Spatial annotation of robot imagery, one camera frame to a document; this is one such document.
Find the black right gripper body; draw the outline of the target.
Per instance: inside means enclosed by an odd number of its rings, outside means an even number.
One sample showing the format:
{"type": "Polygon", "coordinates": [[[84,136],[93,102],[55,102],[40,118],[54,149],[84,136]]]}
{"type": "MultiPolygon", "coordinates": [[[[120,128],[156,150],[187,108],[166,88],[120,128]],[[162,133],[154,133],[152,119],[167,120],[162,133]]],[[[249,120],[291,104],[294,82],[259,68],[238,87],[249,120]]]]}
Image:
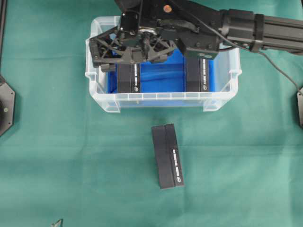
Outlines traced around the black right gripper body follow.
{"type": "Polygon", "coordinates": [[[117,0],[119,24],[89,39],[94,68],[101,64],[165,62],[175,50],[190,58],[214,59],[220,11],[189,0],[117,0]]]}

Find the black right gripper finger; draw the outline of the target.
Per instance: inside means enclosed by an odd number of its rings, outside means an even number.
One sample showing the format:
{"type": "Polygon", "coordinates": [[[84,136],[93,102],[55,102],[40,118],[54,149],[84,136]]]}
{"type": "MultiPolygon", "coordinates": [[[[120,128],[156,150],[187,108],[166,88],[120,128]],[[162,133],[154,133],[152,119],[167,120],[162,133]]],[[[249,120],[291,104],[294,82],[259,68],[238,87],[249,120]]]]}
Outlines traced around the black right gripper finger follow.
{"type": "Polygon", "coordinates": [[[116,65],[111,63],[104,63],[101,64],[101,71],[102,72],[112,72],[116,70],[116,65]]]}

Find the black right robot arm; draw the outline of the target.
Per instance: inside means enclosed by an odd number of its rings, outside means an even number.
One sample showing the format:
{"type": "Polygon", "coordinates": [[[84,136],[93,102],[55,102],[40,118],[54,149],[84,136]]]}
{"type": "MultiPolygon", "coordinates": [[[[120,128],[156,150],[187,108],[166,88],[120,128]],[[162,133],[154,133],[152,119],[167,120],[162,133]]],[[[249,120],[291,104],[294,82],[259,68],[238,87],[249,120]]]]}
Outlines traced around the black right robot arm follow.
{"type": "Polygon", "coordinates": [[[212,60],[234,47],[303,52],[303,23],[244,10],[215,10],[189,0],[118,0],[119,24],[90,38],[94,67],[162,63],[183,56],[212,60]]]}

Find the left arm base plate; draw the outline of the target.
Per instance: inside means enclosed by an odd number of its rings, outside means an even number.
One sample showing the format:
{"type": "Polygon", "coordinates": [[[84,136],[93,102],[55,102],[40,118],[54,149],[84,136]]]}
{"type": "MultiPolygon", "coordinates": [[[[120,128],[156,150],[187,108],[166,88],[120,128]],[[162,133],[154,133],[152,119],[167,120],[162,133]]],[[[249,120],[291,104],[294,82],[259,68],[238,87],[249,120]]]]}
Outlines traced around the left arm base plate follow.
{"type": "Polygon", "coordinates": [[[0,135],[14,123],[15,91],[0,76],[0,135]]]}

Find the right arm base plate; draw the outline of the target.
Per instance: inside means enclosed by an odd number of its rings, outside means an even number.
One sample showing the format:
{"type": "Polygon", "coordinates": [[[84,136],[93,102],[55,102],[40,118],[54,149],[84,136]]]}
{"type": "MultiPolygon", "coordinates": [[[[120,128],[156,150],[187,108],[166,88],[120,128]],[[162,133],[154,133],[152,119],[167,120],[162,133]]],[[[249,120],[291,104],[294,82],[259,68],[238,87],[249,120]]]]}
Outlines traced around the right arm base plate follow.
{"type": "Polygon", "coordinates": [[[303,88],[297,93],[299,125],[303,128],[303,88]]]}

